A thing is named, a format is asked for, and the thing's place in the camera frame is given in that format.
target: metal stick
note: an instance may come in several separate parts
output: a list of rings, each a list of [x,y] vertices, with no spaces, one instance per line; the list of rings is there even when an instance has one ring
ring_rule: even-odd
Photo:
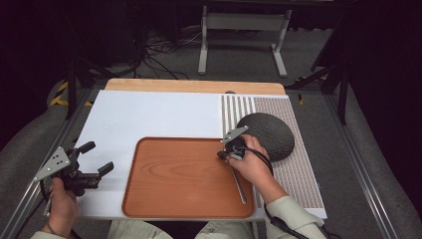
[[[235,178],[236,186],[237,186],[238,191],[239,191],[240,199],[242,199],[243,204],[246,204],[245,193],[242,190],[242,186],[240,185],[239,178],[237,177],[235,169],[233,167],[231,167],[231,168],[232,168],[232,172],[233,172],[233,177]]]

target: gray carpet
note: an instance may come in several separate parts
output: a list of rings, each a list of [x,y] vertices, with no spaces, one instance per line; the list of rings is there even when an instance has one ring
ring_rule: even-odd
[[[330,31],[289,31],[282,48],[289,76],[281,79],[270,52],[271,33],[259,33],[245,38],[233,32],[211,34],[207,74],[196,74],[200,45],[196,42],[172,54],[155,57],[171,71],[185,73],[190,79],[212,81],[274,82],[290,85],[295,78],[311,74],[310,67],[329,36]],[[137,72],[146,78],[172,79],[167,73],[157,75],[142,64]],[[97,85],[91,99],[97,95]],[[325,97],[313,86],[301,91],[301,105],[295,91],[288,91],[298,120],[304,143],[313,166],[328,219],[326,227],[342,238],[383,238],[368,204],[361,183],[353,170],[347,145],[334,118],[328,110]],[[84,107],[64,147],[72,147],[87,118],[90,107]],[[42,160],[54,142],[66,116],[66,108],[53,106],[23,128],[0,152],[0,228],[4,228],[13,214],[28,182],[33,178]],[[362,161],[379,193],[380,200],[398,238],[422,238],[420,218],[409,199],[395,180],[370,132],[362,112],[349,91],[346,107],[347,130],[355,142]],[[20,238],[30,237],[44,224],[41,211],[33,216]],[[106,238],[108,221],[83,219],[75,230],[83,238]]]

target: table leg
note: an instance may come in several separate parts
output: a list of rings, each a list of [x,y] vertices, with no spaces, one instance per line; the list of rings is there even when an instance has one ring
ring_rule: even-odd
[[[205,75],[207,70],[207,56],[208,56],[208,43],[207,43],[207,6],[204,6],[202,11],[202,46],[201,55],[199,56],[198,74]]]
[[[282,78],[285,78],[288,75],[288,73],[286,71],[286,67],[285,67],[285,64],[283,62],[282,55],[280,54],[280,50],[282,49],[282,44],[283,44],[283,40],[285,39],[285,36],[286,36],[286,31],[288,30],[291,15],[292,15],[292,10],[286,11],[285,19],[284,19],[282,26],[280,27],[280,31],[279,31],[279,40],[278,40],[277,44],[272,45],[274,60],[276,61],[277,69],[279,70],[279,75]]]

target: metal frame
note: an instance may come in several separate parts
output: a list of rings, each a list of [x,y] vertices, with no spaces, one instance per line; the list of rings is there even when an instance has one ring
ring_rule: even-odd
[[[77,107],[72,114],[72,116],[65,120],[62,124],[62,127],[56,136],[52,146],[50,147],[47,155],[45,156],[43,163],[40,165],[40,168],[44,165],[44,163],[50,158],[53,152],[60,146],[66,136],[68,135],[69,131],[71,130],[73,124],[75,123],[81,109],[84,107],[85,102],[87,101],[88,97],[91,94],[91,89],[82,89],[81,95],[79,97]],[[34,182],[31,180],[27,185],[27,189],[19,202],[18,206],[16,207],[15,212],[13,213],[12,217],[10,218],[9,222],[7,223],[6,227],[4,228],[3,232],[0,234],[0,238],[15,238],[18,230],[23,225],[23,222],[28,217],[32,207],[37,200],[38,195],[40,194],[40,183]]]
[[[340,132],[343,140],[347,145],[347,149],[351,157],[351,166],[353,167],[353,170],[356,173],[356,177],[360,183],[360,186],[363,189],[363,193],[365,194],[366,200],[368,201],[368,205],[372,210],[375,220],[378,223],[378,227],[381,230],[382,236],[384,238],[398,238],[394,227],[387,215],[387,212],[384,209],[379,194],[375,186],[373,185],[368,172],[366,171],[366,168],[359,155],[356,145],[354,144],[350,132],[337,117],[337,109],[333,96],[325,95],[324,99],[329,109],[329,112],[332,118],[334,119],[335,126],[337,127],[338,131]]]
[[[280,50],[286,36],[291,15],[292,10],[286,11],[285,15],[208,13],[207,6],[204,6],[202,10],[202,46],[199,56],[198,74],[205,75],[207,69],[208,29],[259,30],[279,32],[277,43],[271,47],[279,75],[285,78],[288,73]]]

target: sleeve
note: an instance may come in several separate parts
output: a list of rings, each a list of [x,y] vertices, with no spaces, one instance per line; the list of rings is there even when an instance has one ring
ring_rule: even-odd
[[[57,236],[51,233],[38,231],[31,237],[31,239],[66,239],[66,238]]]
[[[318,229],[319,226],[323,226],[323,221],[308,213],[292,196],[284,196],[271,202],[267,205],[267,209],[272,216],[276,216],[284,220],[289,228],[303,234],[304,236],[312,239],[325,238]],[[266,226],[267,238],[269,239],[296,238],[272,225],[267,216]]]

